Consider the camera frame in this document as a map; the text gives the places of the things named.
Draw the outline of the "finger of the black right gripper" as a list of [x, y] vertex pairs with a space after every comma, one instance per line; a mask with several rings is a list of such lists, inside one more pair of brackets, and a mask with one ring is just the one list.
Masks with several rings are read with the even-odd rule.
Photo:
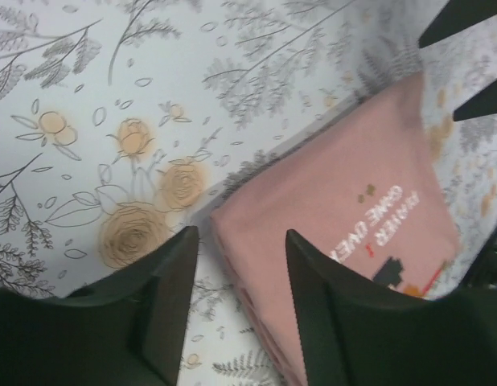
[[486, 86], [453, 112], [454, 121], [497, 114], [497, 80]]
[[497, 15], [497, 0], [449, 0], [419, 38], [419, 48], [431, 46]]

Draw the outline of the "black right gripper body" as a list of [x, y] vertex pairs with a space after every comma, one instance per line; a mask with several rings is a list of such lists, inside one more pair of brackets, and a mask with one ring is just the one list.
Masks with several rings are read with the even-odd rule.
[[497, 227], [461, 280], [461, 286], [497, 288]]

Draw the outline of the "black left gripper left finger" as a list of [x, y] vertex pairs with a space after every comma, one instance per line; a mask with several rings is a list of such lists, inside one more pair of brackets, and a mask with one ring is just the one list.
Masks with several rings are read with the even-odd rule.
[[0, 288], [0, 385], [174, 385], [199, 231], [66, 298]]

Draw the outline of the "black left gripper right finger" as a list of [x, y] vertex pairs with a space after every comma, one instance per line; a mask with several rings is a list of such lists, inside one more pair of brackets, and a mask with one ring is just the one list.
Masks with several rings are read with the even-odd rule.
[[497, 289], [428, 301], [329, 259], [294, 230], [285, 252], [310, 385], [497, 385]]

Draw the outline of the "pink t shirt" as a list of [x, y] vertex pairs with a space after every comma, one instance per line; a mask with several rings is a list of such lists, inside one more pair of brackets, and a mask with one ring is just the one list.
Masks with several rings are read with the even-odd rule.
[[277, 370], [304, 385], [285, 258], [293, 229], [329, 261], [421, 297], [459, 250], [435, 175], [416, 73], [236, 190], [212, 228], [248, 320]]

